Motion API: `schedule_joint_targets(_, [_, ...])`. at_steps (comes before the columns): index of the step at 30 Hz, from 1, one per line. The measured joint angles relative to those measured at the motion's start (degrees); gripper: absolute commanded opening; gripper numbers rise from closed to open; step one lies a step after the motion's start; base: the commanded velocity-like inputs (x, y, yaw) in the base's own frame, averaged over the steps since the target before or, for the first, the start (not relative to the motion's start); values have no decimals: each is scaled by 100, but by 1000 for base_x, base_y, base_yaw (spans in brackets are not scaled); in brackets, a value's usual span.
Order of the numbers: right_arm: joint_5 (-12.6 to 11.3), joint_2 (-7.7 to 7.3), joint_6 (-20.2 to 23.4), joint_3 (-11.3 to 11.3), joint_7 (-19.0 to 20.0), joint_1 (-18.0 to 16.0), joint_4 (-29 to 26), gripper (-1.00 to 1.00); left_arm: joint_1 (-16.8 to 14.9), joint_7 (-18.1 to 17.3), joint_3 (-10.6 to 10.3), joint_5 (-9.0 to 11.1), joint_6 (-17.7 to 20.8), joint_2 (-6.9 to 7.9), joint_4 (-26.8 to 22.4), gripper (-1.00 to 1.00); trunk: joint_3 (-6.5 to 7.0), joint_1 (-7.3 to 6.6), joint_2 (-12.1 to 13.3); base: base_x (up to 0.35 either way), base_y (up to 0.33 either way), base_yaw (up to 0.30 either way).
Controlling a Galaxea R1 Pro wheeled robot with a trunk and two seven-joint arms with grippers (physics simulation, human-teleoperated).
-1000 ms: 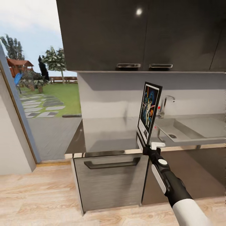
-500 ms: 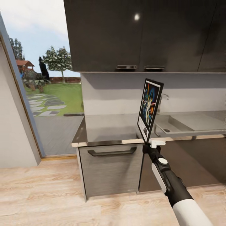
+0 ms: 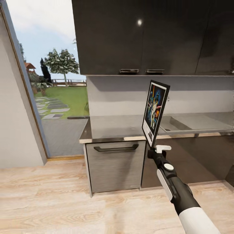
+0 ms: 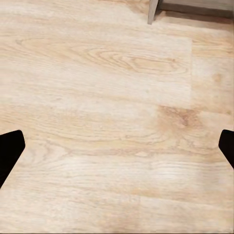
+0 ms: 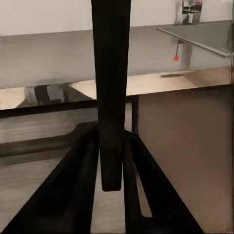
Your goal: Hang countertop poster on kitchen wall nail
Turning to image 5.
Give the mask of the poster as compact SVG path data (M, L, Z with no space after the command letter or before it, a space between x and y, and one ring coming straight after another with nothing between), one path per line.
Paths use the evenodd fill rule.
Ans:
M91 0L102 190L120 191L131 0Z

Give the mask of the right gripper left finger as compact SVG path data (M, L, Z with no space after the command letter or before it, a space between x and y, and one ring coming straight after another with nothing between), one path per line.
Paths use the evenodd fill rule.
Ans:
M82 135L1 234L90 234L99 150Z

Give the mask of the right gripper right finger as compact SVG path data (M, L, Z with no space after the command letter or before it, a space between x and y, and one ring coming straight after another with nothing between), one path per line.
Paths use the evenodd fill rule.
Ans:
M153 217L141 214L133 162ZM127 130L122 169L126 234L205 234L140 137Z

